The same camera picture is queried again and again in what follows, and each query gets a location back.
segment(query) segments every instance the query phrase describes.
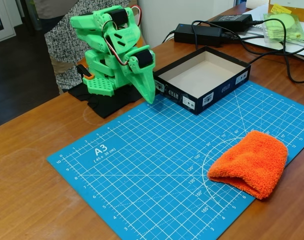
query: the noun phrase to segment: wooden table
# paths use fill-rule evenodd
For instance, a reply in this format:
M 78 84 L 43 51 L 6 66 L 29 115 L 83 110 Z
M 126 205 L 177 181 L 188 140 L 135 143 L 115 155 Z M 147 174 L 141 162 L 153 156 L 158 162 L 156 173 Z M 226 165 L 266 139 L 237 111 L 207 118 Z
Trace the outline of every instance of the wooden table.
M 244 11 L 241 4 L 225 14 Z M 217 49 L 245 62 L 255 57 L 239 43 Z M 195 46 L 170 40 L 153 50 L 160 69 Z M 304 80 L 304 62 L 290 63 L 293 77 Z M 289 81 L 282 57 L 255 62 L 250 80 L 304 105 L 304 84 Z M 65 93 L 0 126 L 0 239 L 118 239 L 46 157 L 142 102 L 102 119 L 86 102 Z M 304 149 L 285 169 L 272 196 L 255 200 L 220 239 L 304 239 Z

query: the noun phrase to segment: blue cutting mat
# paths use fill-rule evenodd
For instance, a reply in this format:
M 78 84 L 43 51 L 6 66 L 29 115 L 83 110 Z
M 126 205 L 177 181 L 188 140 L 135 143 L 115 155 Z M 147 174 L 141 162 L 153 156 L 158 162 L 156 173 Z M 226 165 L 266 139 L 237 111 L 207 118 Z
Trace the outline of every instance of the blue cutting mat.
M 207 172 L 251 130 L 281 140 L 289 163 L 304 106 L 252 82 L 198 116 L 157 96 L 48 161 L 122 239 L 216 239 L 254 198 Z

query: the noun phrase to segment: black box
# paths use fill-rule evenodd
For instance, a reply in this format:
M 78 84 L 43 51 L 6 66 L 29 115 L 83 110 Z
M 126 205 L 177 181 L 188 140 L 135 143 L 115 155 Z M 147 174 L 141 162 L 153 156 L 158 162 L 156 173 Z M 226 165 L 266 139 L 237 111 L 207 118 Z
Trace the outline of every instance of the black box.
M 154 72 L 155 87 L 195 115 L 249 80 L 251 65 L 202 47 Z

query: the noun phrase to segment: black power brick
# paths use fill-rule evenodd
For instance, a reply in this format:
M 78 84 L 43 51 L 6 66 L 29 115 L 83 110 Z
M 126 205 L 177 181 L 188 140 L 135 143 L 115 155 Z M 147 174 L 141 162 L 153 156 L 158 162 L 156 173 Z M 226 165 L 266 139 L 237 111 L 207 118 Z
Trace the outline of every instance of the black power brick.
M 219 47 L 224 41 L 222 28 L 209 26 L 194 26 L 197 43 L 200 45 Z M 191 24 L 179 24 L 174 31 L 174 41 L 185 44 L 195 44 L 195 35 Z
M 251 14 L 240 14 L 240 15 L 220 15 L 217 16 L 210 23 L 218 25 L 222 28 L 229 29 L 233 32 L 245 32 L 252 22 Z

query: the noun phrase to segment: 3d printed robot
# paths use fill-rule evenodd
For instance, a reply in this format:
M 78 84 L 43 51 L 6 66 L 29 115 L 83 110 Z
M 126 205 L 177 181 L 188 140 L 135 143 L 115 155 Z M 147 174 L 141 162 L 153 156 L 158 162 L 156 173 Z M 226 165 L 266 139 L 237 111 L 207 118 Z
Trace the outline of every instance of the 3d printed robot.
M 136 24 L 133 9 L 139 10 Z M 83 83 L 91 94 L 113 96 L 114 90 L 133 84 L 148 103 L 155 98 L 153 68 L 155 54 L 150 46 L 136 47 L 141 31 L 138 6 L 112 6 L 71 17 L 77 37 L 93 48 L 85 52 L 88 70 L 79 65 Z

